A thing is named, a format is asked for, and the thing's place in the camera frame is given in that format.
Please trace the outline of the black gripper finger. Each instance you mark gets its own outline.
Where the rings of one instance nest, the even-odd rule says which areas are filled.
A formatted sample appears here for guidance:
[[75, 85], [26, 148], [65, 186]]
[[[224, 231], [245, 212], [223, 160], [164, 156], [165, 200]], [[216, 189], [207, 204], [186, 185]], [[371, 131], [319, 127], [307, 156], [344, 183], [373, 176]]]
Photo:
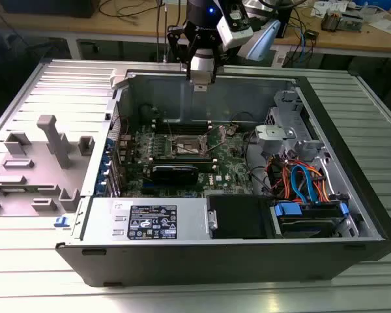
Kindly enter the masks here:
[[214, 43], [212, 45], [212, 55], [213, 55], [213, 70], [211, 74], [211, 83], [215, 83], [218, 69], [223, 67], [227, 61], [227, 54], [221, 50], [219, 44]]
[[190, 48], [187, 46], [181, 48], [179, 44], [179, 39], [184, 35], [184, 27], [179, 26], [170, 26], [167, 32], [167, 41], [169, 42], [170, 50], [174, 58], [181, 64], [186, 65], [186, 80], [191, 78], [191, 53]]

